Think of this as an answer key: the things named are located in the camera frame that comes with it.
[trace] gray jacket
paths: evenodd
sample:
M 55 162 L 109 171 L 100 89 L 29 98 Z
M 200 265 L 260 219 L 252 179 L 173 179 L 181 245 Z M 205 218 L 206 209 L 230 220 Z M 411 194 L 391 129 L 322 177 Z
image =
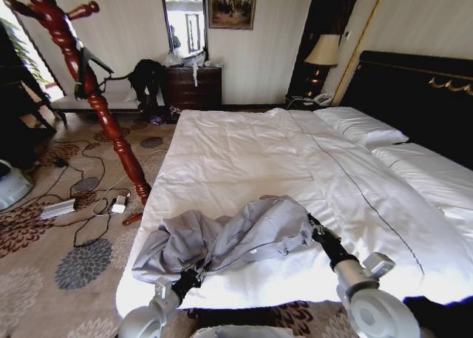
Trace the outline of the gray jacket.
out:
M 135 278 L 153 283 L 204 259 L 208 271 L 244 265 L 308 246 L 312 228 L 307 211 L 288 196 L 265 196 L 248 203 L 234 217 L 212 220 L 200 211 L 166 219 L 153 231 L 138 255 Z

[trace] painting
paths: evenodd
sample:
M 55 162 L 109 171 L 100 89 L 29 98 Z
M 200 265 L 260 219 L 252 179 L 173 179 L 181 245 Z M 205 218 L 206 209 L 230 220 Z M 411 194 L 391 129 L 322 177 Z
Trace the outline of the painting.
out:
M 209 27 L 252 30 L 256 0 L 208 0 Z

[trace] black headboard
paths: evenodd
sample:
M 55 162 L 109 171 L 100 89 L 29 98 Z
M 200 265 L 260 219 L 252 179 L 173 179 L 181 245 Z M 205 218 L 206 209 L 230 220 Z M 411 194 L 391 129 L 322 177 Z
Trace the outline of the black headboard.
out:
M 341 105 L 473 169 L 473 61 L 363 51 Z

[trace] white duvet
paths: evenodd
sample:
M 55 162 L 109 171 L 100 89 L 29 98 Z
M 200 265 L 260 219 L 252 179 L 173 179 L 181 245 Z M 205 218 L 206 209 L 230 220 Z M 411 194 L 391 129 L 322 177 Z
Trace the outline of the white duvet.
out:
M 396 267 L 381 279 L 381 288 L 401 299 L 425 295 L 447 303 L 473 294 L 473 258 L 462 235 L 365 148 L 313 113 L 185 111 L 118 286 L 120 315 L 154 295 L 153 285 L 134 279 L 131 267 L 163 218 L 189 209 L 209 217 L 234 215 L 262 195 L 293 197 L 360 260 L 372 251 L 390 256 Z M 336 283 L 314 243 L 284 258 L 209 275 L 181 307 L 338 300 Z

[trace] wooden coat rack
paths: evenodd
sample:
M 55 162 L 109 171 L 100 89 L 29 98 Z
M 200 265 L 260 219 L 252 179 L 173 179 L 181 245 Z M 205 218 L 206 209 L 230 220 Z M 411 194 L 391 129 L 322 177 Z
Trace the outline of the wooden coat rack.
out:
M 45 27 L 55 44 L 61 48 L 64 55 L 67 68 L 75 81 L 78 81 L 78 68 L 80 63 L 80 53 L 77 46 L 77 40 L 72 34 L 67 20 L 75 20 L 97 13 L 99 6 L 95 1 L 88 4 L 82 4 L 69 13 L 65 13 L 55 0 L 30 0 L 31 4 L 23 4 L 17 0 L 6 0 L 6 4 L 16 12 L 35 18 L 43 27 Z M 126 174 L 133 182 L 141 202 L 146 204 L 150 185 L 146 182 L 143 169 L 133 154 L 133 151 L 127 141 L 123 138 L 120 125 L 109 111 L 106 99 L 98 91 L 97 77 L 92 68 L 87 67 L 85 77 L 85 92 L 88 97 L 91 108 L 95 110 L 102 129 L 107 137 L 113 142 L 113 149 L 123 164 Z M 125 220 L 124 225 L 139 220 L 141 214 Z

